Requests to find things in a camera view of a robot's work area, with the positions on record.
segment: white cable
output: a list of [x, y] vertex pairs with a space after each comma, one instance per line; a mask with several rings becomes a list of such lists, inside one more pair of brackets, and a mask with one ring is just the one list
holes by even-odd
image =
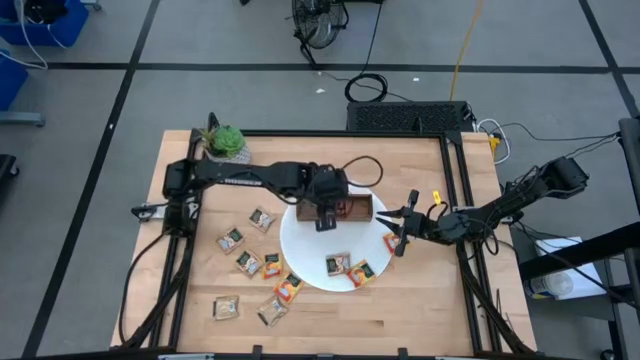
[[498, 131], [500, 131], [500, 134], [502, 135], [502, 139], [504, 140], [505, 146], [507, 147], [507, 155], [505, 155], [502, 159], [493, 162], [495, 165], [502, 164], [503, 162], [507, 161], [509, 156], [511, 156], [511, 146], [509, 145], [509, 139], [507, 139], [507, 135], [504, 134], [504, 130], [502, 130], [502, 126], [500, 126], [500, 124], [498, 124], [498, 122], [493, 119], [484, 119], [480, 121], [476, 125], [476, 131], [478, 131], [482, 126], [482, 124], [485, 122], [493, 123], [496, 126], [496, 128], [498, 129]]
[[[27, 35], [27, 29], [24, 26], [24, 0], [19, 0], [20, 1], [20, 27], [22, 28], [22, 34], [24, 35], [24, 39], [27, 41], [27, 44], [29, 45], [29, 48], [31, 49], [31, 51], [33, 52], [33, 54], [40, 59], [40, 61], [44, 64], [44, 65], [38, 65], [38, 64], [31, 64], [28, 62], [24, 62], [24, 61], [20, 61], [14, 57], [11, 57], [5, 53], [3, 53], [2, 51], [0, 51], [0, 55], [6, 57], [7, 59], [14, 61], [20, 65], [23, 66], [27, 66], [27, 67], [32, 67], [32, 68], [36, 68], [36, 69], [41, 69], [41, 70], [49, 70], [49, 64], [47, 64], [47, 62], [45, 61], [45, 59], [40, 56], [40, 54], [36, 51], [36, 49], [33, 48], [33, 45], [31, 45], [31, 40], [29, 40], [29, 36]], [[51, 24], [47, 25], [47, 30], [49, 30], [49, 34], [51, 34], [51, 37], [53, 38], [53, 41], [55, 41], [61, 48], [66, 49], [67, 47], [62, 45], [62, 43], [60, 41], [58, 41], [58, 39], [53, 35], [53, 32], [51, 32]]]

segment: green succulent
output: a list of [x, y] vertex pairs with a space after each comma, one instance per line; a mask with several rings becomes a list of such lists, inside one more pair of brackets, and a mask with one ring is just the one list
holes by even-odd
[[215, 129], [213, 148], [227, 157], [235, 156], [244, 147], [244, 136], [240, 129], [232, 126], [221, 126]]

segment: brown box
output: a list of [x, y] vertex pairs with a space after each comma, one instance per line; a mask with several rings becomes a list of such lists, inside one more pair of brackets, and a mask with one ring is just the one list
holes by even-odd
[[[316, 206], [302, 201], [296, 205], [298, 221], [316, 221], [318, 213]], [[350, 194], [346, 201], [336, 205], [336, 220], [369, 222], [373, 218], [373, 200], [371, 194]]]

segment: yellow cable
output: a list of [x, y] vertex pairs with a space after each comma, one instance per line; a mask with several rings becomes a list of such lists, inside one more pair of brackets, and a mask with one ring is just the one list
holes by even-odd
[[458, 82], [458, 70], [460, 69], [460, 63], [462, 62], [462, 58], [464, 58], [464, 53], [467, 51], [467, 46], [469, 45], [469, 41], [471, 40], [471, 33], [473, 32], [474, 26], [476, 26], [476, 21], [482, 14], [482, 7], [484, 6], [484, 0], [478, 0], [478, 4], [476, 5], [476, 12], [473, 14], [473, 19], [471, 20], [471, 26], [469, 26], [469, 30], [467, 30], [467, 35], [464, 37], [464, 43], [462, 44], [462, 48], [460, 49], [460, 55], [458, 56], [458, 62], [456, 63], [456, 69], [453, 71], [453, 82], [451, 83], [451, 93], [449, 94], [449, 101], [453, 101], [453, 94], [456, 92], [456, 82]]

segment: fan stand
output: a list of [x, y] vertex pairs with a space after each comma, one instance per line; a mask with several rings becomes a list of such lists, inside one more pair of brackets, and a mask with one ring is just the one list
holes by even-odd
[[[349, 11], [347, 10], [347, 7], [345, 6], [344, 3], [350, 2], [350, 1], [351, 2], [375, 2], [375, 3], [378, 3], [378, 1], [380, 1], [381, 3], [384, 0], [364, 0], [364, 1], [343, 0], [342, 10], [344, 11], [344, 15], [347, 17], [347, 20], [344, 22], [344, 24], [337, 25], [336, 26], [337, 29], [345, 30], [347, 28], [347, 24], [349, 24]], [[300, 41], [300, 53], [302, 54], [302, 56], [304, 56], [304, 58], [307, 59], [307, 62], [309, 63], [309, 65], [313, 70], [317, 70], [318, 63], [316, 62], [316, 59], [313, 57], [313, 54], [311, 53], [311, 48], [309, 47], [309, 45], [307, 45], [307, 42], [304, 40], [304, 37], [302, 36], [302, 32], [300, 30], [296, 30], [293, 33], [293, 37], [295, 37], [296, 39], [298, 39], [298, 41]]]

